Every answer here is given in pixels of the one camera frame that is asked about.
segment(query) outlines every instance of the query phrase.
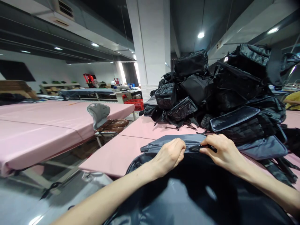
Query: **pink table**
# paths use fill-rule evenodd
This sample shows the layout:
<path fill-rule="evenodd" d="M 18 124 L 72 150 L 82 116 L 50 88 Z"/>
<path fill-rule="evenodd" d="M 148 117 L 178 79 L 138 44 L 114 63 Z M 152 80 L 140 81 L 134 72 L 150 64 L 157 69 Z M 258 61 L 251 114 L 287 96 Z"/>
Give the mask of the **pink table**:
<path fill-rule="evenodd" d="M 76 147 L 94 135 L 90 102 L 47 101 L 0 106 L 0 170 L 24 169 Z M 105 103 L 108 119 L 131 114 L 134 105 Z"/>
<path fill-rule="evenodd" d="M 300 112 L 287 111 L 287 119 L 284 123 L 288 124 L 291 128 L 300 128 Z M 153 125 L 154 122 L 151 118 L 144 116 L 140 117 L 113 140 L 97 150 L 90 158 L 81 164 L 79 168 L 85 171 L 96 171 L 121 177 L 125 175 L 132 160 L 141 154 L 140 148 L 142 146 L 145 146 L 164 135 L 196 133 L 195 130 L 187 128 L 186 126 L 177 131 L 175 129 L 166 129 L 166 127 L 174 127 L 173 125 Z M 202 133 L 204 130 L 198 128 L 197 132 Z M 288 154 L 285 158 L 300 167 L 300 159 L 294 154 Z M 268 173 L 268 171 L 259 163 L 248 158 L 247 160 L 258 165 L 263 171 Z M 294 186 L 296 189 L 300 190 L 300 171 L 295 169 L 291 170 L 299 177 Z"/>
<path fill-rule="evenodd" d="M 39 163 L 81 140 L 72 129 L 0 120 L 1 176 Z"/>
<path fill-rule="evenodd" d="M 94 135 L 93 118 L 87 112 L 87 106 L 91 103 L 46 101 L 0 106 L 0 120 L 68 128 L 78 132 L 81 139 L 86 140 Z M 134 105 L 102 104 L 110 107 L 108 119 L 123 119 L 134 111 Z"/>

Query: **yellow fabric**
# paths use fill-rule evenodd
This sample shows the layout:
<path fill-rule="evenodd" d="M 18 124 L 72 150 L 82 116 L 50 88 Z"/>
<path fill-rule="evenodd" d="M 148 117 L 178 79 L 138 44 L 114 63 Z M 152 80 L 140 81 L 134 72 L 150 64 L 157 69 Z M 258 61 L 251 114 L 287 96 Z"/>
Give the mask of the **yellow fabric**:
<path fill-rule="evenodd" d="M 300 102 L 300 91 L 294 92 L 290 95 L 288 95 L 285 100 L 290 100 L 290 101 L 298 101 Z M 289 103 L 287 103 L 285 109 L 288 109 L 291 105 Z M 290 108 L 291 110 L 300 110 L 300 105 L 294 105 L 292 108 Z"/>

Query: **red crate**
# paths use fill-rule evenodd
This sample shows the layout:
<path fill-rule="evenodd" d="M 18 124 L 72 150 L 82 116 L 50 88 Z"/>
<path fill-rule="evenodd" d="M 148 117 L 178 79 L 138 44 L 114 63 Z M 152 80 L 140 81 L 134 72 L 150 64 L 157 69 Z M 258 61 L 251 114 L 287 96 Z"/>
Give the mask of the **red crate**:
<path fill-rule="evenodd" d="M 124 104 L 133 104 L 135 111 L 144 110 L 144 102 L 142 99 L 130 99 L 130 100 L 124 102 Z"/>

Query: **concrete pillar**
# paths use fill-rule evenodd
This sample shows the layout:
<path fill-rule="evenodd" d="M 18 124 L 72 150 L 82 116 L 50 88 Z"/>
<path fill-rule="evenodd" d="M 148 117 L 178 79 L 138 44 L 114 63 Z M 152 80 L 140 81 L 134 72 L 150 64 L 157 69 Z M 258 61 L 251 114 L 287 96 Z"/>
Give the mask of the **concrete pillar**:
<path fill-rule="evenodd" d="M 126 0 L 144 102 L 170 72 L 170 1 Z"/>

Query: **pile of black bags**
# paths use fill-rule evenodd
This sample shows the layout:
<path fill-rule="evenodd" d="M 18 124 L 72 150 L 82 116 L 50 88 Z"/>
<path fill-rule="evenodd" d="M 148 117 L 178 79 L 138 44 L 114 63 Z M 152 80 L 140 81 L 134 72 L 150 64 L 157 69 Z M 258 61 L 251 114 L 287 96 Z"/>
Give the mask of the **pile of black bags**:
<path fill-rule="evenodd" d="M 224 134 L 236 145 L 263 140 L 266 146 L 280 146 L 276 152 L 247 152 L 279 180 L 290 185 L 297 177 L 288 167 L 289 162 L 271 159 L 288 153 L 283 145 L 287 138 L 280 124 L 285 120 L 285 106 L 274 97 L 269 85 L 282 88 L 281 76 L 300 62 L 292 53 L 266 46 L 239 45 L 228 53 L 227 63 L 217 62 L 215 74 L 208 69 L 207 52 L 203 49 L 180 57 L 175 72 L 163 75 L 158 89 L 151 92 L 144 104 L 144 115 L 156 123 L 202 127 Z"/>

